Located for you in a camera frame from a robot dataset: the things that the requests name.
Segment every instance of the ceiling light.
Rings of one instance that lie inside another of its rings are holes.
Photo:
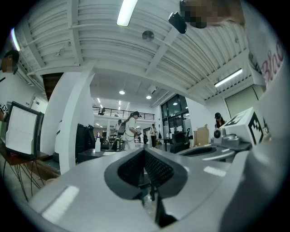
[[[237,70],[236,72],[234,72],[233,74],[229,75],[228,77],[226,77],[225,79],[221,80],[220,82],[216,83],[214,86],[215,87],[219,87],[220,85],[226,83],[227,81],[229,81],[230,79],[233,79],[234,77],[236,77],[237,75],[241,74],[243,72],[243,70],[240,68],[239,70]]]
[[[138,0],[124,0],[119,12],[117,25],[128,26]]]
[[[17,51],[20,51],[20,46],[17,42],[17,39],[16,39],[16,36],[15,36],[15,31],[14,31],[14,28],[11,30],[11,36],[12,36],[12,40],[13,40],[13,43],[14,43],[14,46],[16,48]]]

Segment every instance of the white pants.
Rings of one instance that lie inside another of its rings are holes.
[[[135,141],[134,140],[132,140],[132,141],[125,140],[124,143],[125,143],[124,150],[129,150],[129,149],[134,149],[135,148]]]

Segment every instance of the table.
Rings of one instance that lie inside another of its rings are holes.
[[[164,144],[165,144],[165,151],[167,151],[167,141],[172,141],[172,139],[156,139],[156,140],[164,140]]]
[[[116,151],[100,151],[100,152],[95,152],[95,149],[88,149],[84,152],[81,152],[77,155],[77,160],[78,163],[87,161],[87,160],[93,160],[96,158],[101,158],[103,156],[108,156],[116,153]]]
[[[3,158],[5,159],[5,163],[4,163],[4,168],[3,168],[3,181],[4,181],[4,173],[5,173],[5,166],[6,166],[6,163],[8,163],[12,169],[12,171],[14,172],[14,174],[16,175],[17,179],[19,180],[20,182],[20,185],[21,185],[21,188],[22,188],[22,191],[23,191],[23,194],[25,196],[25,199],[28,201],[28,198],[27,198],[27,195],[26,195],[26,192],[25,192],[25,189],[24,189],[24,185],[23,185],[23,182],[22,182],[22,176],[21,176],[21,171],[20,171],[20,168],[24,171],[24,173],[28,176],[28,178],[30,178],[30,185],[31,185],[31,191],[32,191],[32,183],[40,189],[40,186],[37,184],[37,182],[35,181],[35,179],[33,178],[32,176],[32,171],[33,171],[33,165],[34,165],[34,162],[37,161],[37,160],[43,160],[45,158],[48,158],[49,155],[46,154],[46,153],[43,153],[43,152],[40,152],[40,151],[37,151],[37,154],[36,154],[36,157],[34,158],[27,158],[27,157],[23,157],[23,156],[20,156],[20,155],[16,155],[16,156],[12,156],[10,154],[9,151],[6,150],[6,147],[5,147],[5,144],[4,143],[1,143],[0,144],[0,154],[3,156]],[[29,172],[28,168],[24,165],[24,167],[26,168],[26,171],[24,170],[22,164],[25,164],[25,163],[28,163],[28,162],[31,162],[32,161],[32,168],[31,168],[31,173]]]

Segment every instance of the white sleeve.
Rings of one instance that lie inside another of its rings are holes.
[[[135,118],[130,118],[130,120],[129,120],[129,128],[135,128]]]

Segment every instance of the railing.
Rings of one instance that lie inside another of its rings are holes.
[[[128,118],[133,111],[121,111],[121,110],[115,110],[115,109],[108,109],[108,108],[100,108],[100,107],[93,107],[92,108],[93,112],[95,115],[105,115],[105,116],[112,116],[112,117],[123,117],[123,118]],[[145,120],[154,120],[154,114],[148,114],[148,113],[141,113],[140,114],[140,119],[145,119]]]

